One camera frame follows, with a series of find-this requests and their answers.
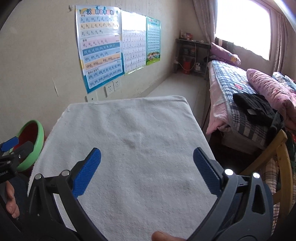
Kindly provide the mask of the left hand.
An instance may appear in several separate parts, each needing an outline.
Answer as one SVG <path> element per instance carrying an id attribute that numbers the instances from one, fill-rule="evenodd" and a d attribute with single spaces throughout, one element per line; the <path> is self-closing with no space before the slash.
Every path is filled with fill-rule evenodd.
<path id="1" fill-rule="evenodd" d="M 15 190 L 9 181 L 6 181 L 5 184 L 7 194 L 6 210 L 12 218 L 16 219 L 20 216 L 20 211 L 15 199 Z"/>

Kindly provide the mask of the right hand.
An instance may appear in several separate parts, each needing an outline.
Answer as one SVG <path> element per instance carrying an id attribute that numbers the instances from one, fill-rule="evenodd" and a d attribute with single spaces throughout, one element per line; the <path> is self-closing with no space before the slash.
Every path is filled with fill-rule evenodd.
<path id="1" fill-rule="evenodd" d="M 186 241 L 184 238 L 174 237 L 168 233 L 156 231 L 151 236 L 152 241 Z"/>

